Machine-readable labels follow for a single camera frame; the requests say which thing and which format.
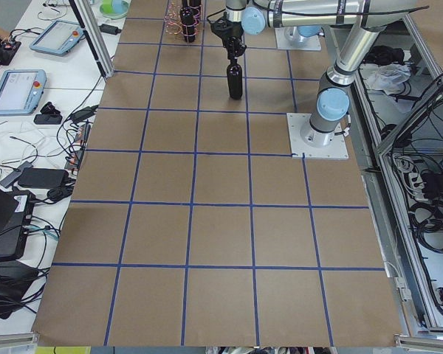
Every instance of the power adapter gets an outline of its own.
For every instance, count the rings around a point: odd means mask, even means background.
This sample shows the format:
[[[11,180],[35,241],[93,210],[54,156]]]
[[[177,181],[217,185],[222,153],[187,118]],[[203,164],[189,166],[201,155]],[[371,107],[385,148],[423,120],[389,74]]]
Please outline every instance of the power adapter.
[[[116,27],[116,26],[112,26],[110,24],[101,24],[100,25],[100,31],[102,33],[108,33],[110,35],[117,35],[118,33],[121,33],[121,29]]]
[[[72,113],[70,115],[70,119],[75,124],[83,122],[84,120],[92,117],[95,114],[95,111],[97,110],[97,108],[98,108],[98,105],[93,105],[92,107],[88,106],[88,107],[82,108],[81,110]]]

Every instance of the grid square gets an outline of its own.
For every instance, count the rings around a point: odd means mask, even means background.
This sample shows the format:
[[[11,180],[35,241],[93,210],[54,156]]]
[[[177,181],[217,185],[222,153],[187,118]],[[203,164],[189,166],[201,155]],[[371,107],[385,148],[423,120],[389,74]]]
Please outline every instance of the grid square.
[[[275,39],[274,29],[265,29],[258,35],[244,35],[244,42],[248,46],[248,50],[252,48],[270,48],[277,49],[277,41]]]
[[[196,112],[150,111],[144,150],[193,152],[195,125]]]
[[[402,328],[385,272],[324,271],[323,281],[335,346],[394,346]]]
[[[297,112],[313,113],[317,105],[318,86],[319,81],[294,81]]]
[[[351,161],[306,160],[312,204],[368,206],[360,171],[353,158],[349,159]]]
[[[252,153],[290,155],[289,127],[284,114],[250,114]]]
[[[192,155],[144,153],[134,200],[188,203],[192,175]]]
[[[89,149],[139,150],[146,111],[100,110],[90,130]]]
[[[157,75],[151,108],[196,110],[198,93],[198,77]]]
[[[127,17],[163,18],[167,5],[167,0],[133,1],[130,3]]]
[[[198,155],[195,202],[248,204],[248,160],[245,156]]]
[[[133,205],[124,263],[185,264],[188,206]]]
[[[213,0],[209,0],[208,2],[207,2],[207,5],[208,5],[208,7],[211,5],[211,3],[213,2]],[[218,7],[218,10],[220,10],[220,9],[222,9],[222,8],[224,8],[225,7],[225,4],[222,4],[221,6],[219,6]],[[205,13],[207,13],[207,14],[211,14],[211,13],[214,13],[215,11],[213,11],[213,12],[208,12],[208,11],[205,11]],[[222,15],[220,14],[219,16],[214,16],[212,19],[214,20],[214,21],[216,21],[218,18],[220,18]],[[213,33],[212,33],[212,30],[210,29],[210,24],[207,22],[207,21],[205,21],[205,22],[202,22],[200,25],[199,25],[199,29],[201,29],[201,28],[203,28],[204,29],[204,50],[207,48],[207,46],[220,46],[221,48],[223,47],[223,43],[222,43],[222,40],[219,38],[219,37],[217,37],[216,35],[214,35]]]
[[[117,72],[105,85],[100,107],[147,108],[153,75]]]
[[[242,347],[256,344],[252,271],[189,271],[185,345],[207,343]]]
[[[227,76],[227,50],[222,46],[204,46],[202,74],[212,76]]]
[[[118,263],[128,205],[72,203],[55,262]]]
[[[161,20],[139,20],[127,18],[125,29],[121,32],[121,43],[159,44],[161,41],[162,26]]]
[[[314,214],[322,266],[384,266],[368,209],[316,209]]]
[[[251,266],[250,209],[195,206],[190,264]]]
[[[201,113],[198,151],[247,153],[246,114]]]
[[[115,69],[153,73],[158,50],[159,46],[153,44],[121,44],[113,60]]]
[[[255,204],[307,205],[303,166],[290,157],[253,156]]]
[[[203,111],[245,112],[246,97],[243,94],[240,100],[230,98],[226,73],[225,77],[203,77],[200,89],[200,109]]]
[[[180,345],[183,296],[183,269],[123,268],[109,345]]]
[[[200,46],[161,46],[157,72],[198,75],[201,52]]]
[[[72,198],[83,201],[129,201],[137,153],[87,151]]]
[[[39,332],[40,342],[101,347],[116,274],[117,269],[110,267],[53,266],[32,326],[33,331]]]
[[[286,50],[248,49],[246,61],[248,77],[290,77]]]
[[[256,285],[263,347],[330,346],[318,271],[260,270]]]
[[[290,80],[248,79],[248,105],[251,112],[293,112]]]
[[[254,208],[257,266],[316,267],[308,209]]]
[[[320,38],[322,50],[320,52],[309,52],[306,50],[289,51],[292,66],[292,77],[295,79],[319,80],[332,64],[326,48],[324,38]]]

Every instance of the floor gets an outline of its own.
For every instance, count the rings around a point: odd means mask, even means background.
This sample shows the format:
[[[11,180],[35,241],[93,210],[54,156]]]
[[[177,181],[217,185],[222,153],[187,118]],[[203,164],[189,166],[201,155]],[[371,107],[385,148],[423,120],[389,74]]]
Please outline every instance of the floor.
[[[14,30],[30,2],[31,0],[0,0],[0,27],[8,31]]]
[[[190,46],[166,33],[166,4],[131,4],[35,322],[42,344],[393,345],[350,142],[343,162],[290,156],[285,113],[312,111],[326,50],[246,37],[231,100],[221,41],[208,25]]]

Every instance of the robotic arm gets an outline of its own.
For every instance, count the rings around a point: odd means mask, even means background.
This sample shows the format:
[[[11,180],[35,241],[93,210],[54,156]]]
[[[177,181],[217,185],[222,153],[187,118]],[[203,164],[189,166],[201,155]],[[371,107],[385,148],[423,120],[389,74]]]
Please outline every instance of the robotic arm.
[[[241,17],[246,8],[247,0],[227,0],[223,17],[215,22],[210,22],[212,32],[221,38],[223,47],[227,50],[230,65],[227,67],[228,88],[230,97],[234,100],[241,99],[243,95],[243,70],[238,64],[246,50],[242,41],[243,28]]]
[[[301,128],[304,142],[316,148],[329,145],[333,139],[334,129],[344,118],[349,107],[346,89],[354,82],[354,73],[385,26],[398,21],[408,13],[427,8],[415,7],[416,0],[252,0],[251,2],[253,5],[246,7],[246,0],[227,0],[226,13],[220,19],[228,26],[233,25],[233,28],[237,29],[241,23],[241,29],[230,33],[227,45],[224,40],[228,58],[231,60],[233,55],[230,57],[230,50],[232,53],[233,50],[230,49],[230,42],[242,44],[241,36],[244,31],[257,35],[265,27],[354,25],[334,65],[330,66],[321,77],[317,108],[308,124]],[[236,57],[242,55],[246,49],[245,45],[242,46],[242,51],[234,51],[235,62]],[[230,77],[228,85],[233,86]],[[236,85],[238,89],[242,87],[241,74]],[[241,98],[242,89],[236,90],[238,92],[236,97],[232,95],[232,91],[230,87],[232,98]]]

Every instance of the person's hand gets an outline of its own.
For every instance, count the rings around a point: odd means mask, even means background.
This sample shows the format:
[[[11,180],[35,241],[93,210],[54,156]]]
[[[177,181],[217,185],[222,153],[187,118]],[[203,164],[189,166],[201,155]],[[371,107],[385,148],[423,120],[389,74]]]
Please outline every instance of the person's hand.
[[[8,41],[10,39],[10,33],[4,29],[0,29],[0,39],[2,41]]]

